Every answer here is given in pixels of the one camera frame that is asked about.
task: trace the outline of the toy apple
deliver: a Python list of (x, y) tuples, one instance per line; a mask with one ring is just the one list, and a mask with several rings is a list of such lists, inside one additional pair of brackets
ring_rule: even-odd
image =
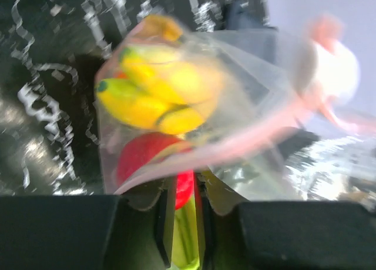
[[(156, 159), (158, 155), (161, 156), (165, 149), (171, 149), (172, 145), (183, 142), (185, 141), (176, 136), (160, 132), (146, 133), (134, 138), (124, 146), (121, 152), (117, 166), (117, 184), (119, 186), (123, 184), (140, 167)], [(179, 209), (193, 193), (194, 172), (182, 172), (177, 177), (175, 208)]]

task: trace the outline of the black marble surface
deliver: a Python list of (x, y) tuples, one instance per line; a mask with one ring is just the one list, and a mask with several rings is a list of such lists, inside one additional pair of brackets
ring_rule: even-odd
[(0, 194), (101, 193), (96, 71), (152, 8), (213, 31), (232, 1), (0, 0)]

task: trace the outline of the white wall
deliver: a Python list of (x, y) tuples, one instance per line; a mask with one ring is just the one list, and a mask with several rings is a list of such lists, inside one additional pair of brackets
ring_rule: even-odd
[[(343, 42), (361, 65), (361, 83), (349, 107), (376, 115), (376, 0), (267, 0), (272, 25), (302, 32), (309, 19), (331, 13), (345, 23)], [(332, 127), (314, 118), (307, 129), (332, 137)]]

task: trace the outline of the black object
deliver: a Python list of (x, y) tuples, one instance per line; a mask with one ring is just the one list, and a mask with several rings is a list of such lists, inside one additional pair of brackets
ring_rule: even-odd
[(123, 196), (0, 197), (2, 270), (164, 270), (176, 179)]
[(376, 269), (376, 217), (359, 204), (247, 202), (210, 175), (198, 186), (203, 270)]

